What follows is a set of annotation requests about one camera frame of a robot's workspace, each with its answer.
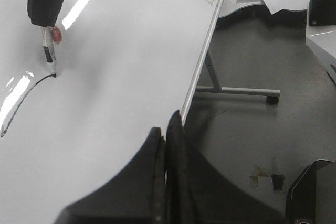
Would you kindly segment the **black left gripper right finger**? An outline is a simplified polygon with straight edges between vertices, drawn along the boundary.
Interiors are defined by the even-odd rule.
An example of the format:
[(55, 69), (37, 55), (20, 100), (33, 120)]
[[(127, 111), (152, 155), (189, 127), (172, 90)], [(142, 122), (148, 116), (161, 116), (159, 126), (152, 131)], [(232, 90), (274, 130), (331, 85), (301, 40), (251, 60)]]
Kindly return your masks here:
[(287, 223), (219, 173), (188, 139), (179, 111), (166, 133), (168, 223)]

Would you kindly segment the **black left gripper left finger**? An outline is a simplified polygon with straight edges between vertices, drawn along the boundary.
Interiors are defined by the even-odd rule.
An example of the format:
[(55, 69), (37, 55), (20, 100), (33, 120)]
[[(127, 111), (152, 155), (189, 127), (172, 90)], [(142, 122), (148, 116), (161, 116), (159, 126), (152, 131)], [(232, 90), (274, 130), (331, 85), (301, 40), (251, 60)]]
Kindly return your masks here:
[(151, 128), (133, 159), (105, 185), (65, 207), (56, 223), (165, 223), (165, 140)]

